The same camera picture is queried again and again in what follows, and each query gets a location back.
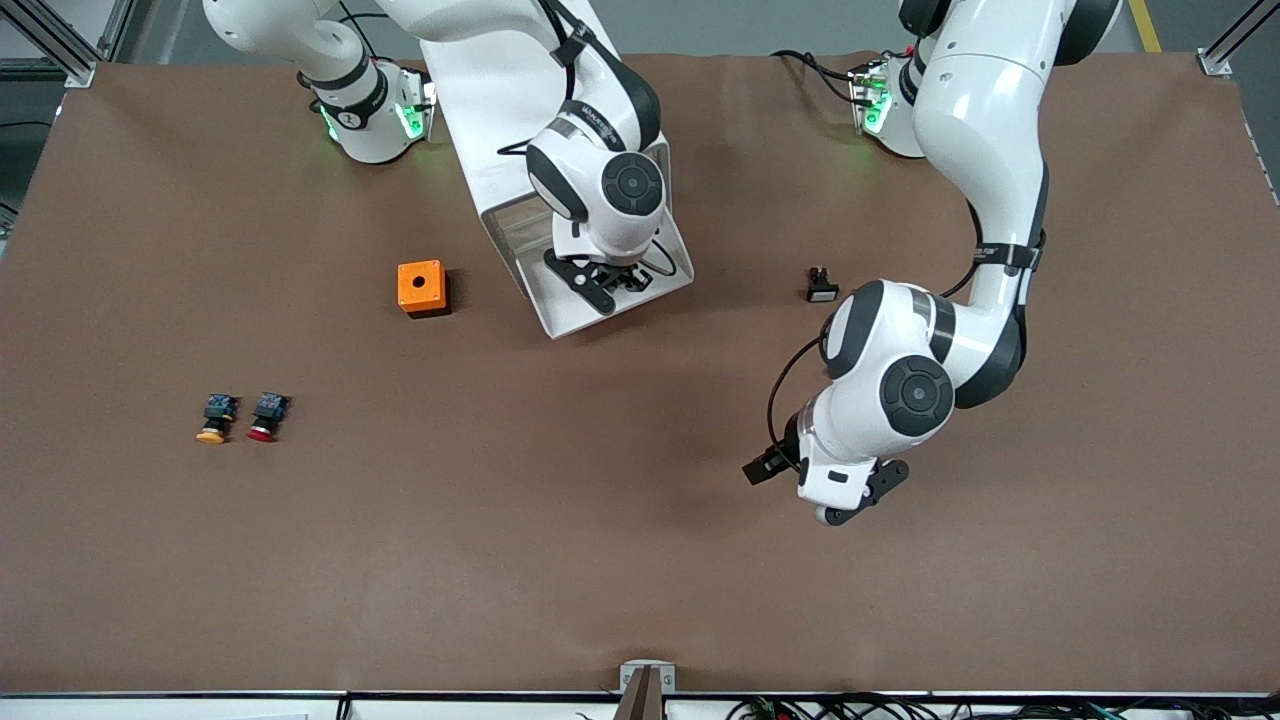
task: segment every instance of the metal frame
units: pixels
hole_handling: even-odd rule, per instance
[[[88,87],[101,53],[44,0],[0,0],[13,27],[67,73],[67,87]]]
[[[1280,10],[1280,0],[1256,0],[1253,6],[1251,6],[1240,19],[1235,20],[1222,37],[1217,38],[1217,42],[1211,45],[1207,50],[1201,47],[1196,51],[1199,58],[1201,69],[1204,74],[1211,77],[1229,77],[1231,74],[1231,63],[1228,60],[1231,54],[1254,33],[1262,23],[1267,22],[1271,15]]]

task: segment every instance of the black strap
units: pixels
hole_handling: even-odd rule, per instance
[[[577,60],[582,50],[586,50],[588,46],[594,46],[595,42],[595,33],[591,32],[591,28],[586,27],[586,23],[582,20],[575,19],[573,33],[564,38],[564,42],[559,47],[552,50],[552,58],[556,58],[559,67],[567,68]]]
[[[333,122],[347,129],[365,129],[369,126],[369,118],[374,117],[374,113],[383,106],[390,87],[381,69],[375,65],[374,72],[378,73],[378,82],[374,85],[374,91],[360,102],[347,105],[346,108],[324,101],[320,102],[320,106],[325,109]]]
[[[1041,247],[979,242],[973,251],[973,263],[974,265],[1009,265],[1010,268],[1029,269],[1034,273],[1039,268],[1041,252]]]

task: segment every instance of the orange box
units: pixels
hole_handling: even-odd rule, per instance
[[[453,311],[449,274],[439,260],[406,263],[396,275],[399,306],[410,318],[435,318]]]

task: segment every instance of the green led light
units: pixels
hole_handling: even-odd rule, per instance
[[[879,132],[884,127],[884,117],[888,115],[890,108],[892,108],[892,97],[890,94],[883,94],[876,100],[876,104],[867,109],[867,132]]]
[[[410,140],[422,137],[422,113],[397,102],[396,117],[401,119],[401,124],[404,126],[404,135],[407,135]]]
[[[329,119],[329,113],[324,109],[324,105],[320,106],[320,117],[324,118],[324,124],[329,127],[329,137],[334,142],[340,142],[338,140],[338,131],[333,129],[333,120]]]

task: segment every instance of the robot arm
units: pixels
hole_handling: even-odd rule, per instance
[[[1101,3],[1105,28],[1119,3]],[[969,302],[883,279],[858,288],[832,315],[823,343],[831,386],[744,468],[753,483],[795,468],[800,497],[818,505],[820,521],[841,524],[905,479],[905,464],[882,459],[933,437],[954,409],[987,402],[1012,383],[1027,352],[1024,309],[1048,195],[1039,102],[1068,18],[1098,6],[955,3],[929,29],[936,37],[919,44],[932,56],[886,68],[881,79],[896,97],[874,99],[884,117],[865,117],[865,129],[896,142],[909,127],[911,143],[968,199],[978,231]],[[919,17],[942,19],[938,12]],[[1094,45],[1102,28],[1089,27]]]
[[[430,42],[500,29],[536,40],[570,73],[564,102],[525,146],[530,183],[554,211],[545,263],[600,314],[616,287],[643,291],[640,266],[667,201],[644,154],[662,109],[653,88],[561,0],[379,0],[401,27]]]
[[[356,33],[321,20],[337,0],[204,0],[214,32],[250,55],[298,67],[315,92],[329,135],[361,163],[394,160],[426,136],[424,110],[435,102],[421,74],[365,53]]]
[[[335,0],[204,0],[214,31],[243,53],[293,61],[348,155],[385,163],[425,136],[434,87],[384,59],[356,33],[321,20]],[[500,29],[534,37],[566,67],[566,101],[532,137],[525,160],[534,190],[556,211],[548,266],[602,313],[608,291],[643,291],[640,268],[658,229],[667,186],[643,151],[658,137],[653,88],[561,0],[380,1],[421,40],[449,42]]]

